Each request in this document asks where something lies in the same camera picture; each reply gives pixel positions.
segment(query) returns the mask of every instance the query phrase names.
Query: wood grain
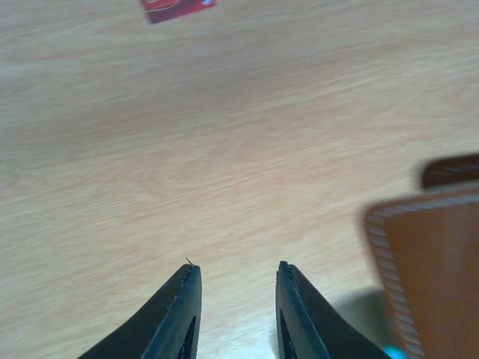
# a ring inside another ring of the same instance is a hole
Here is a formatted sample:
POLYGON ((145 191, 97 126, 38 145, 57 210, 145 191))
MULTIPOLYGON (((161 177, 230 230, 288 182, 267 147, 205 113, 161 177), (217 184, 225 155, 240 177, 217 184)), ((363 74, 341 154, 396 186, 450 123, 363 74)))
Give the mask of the wood grain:
POLYGON ((0 358, 80 355, 185 257, 198 357, 274 358, 279 260, 376 285, 360 208, 479 147, 476 1, 0 3, 0 358))

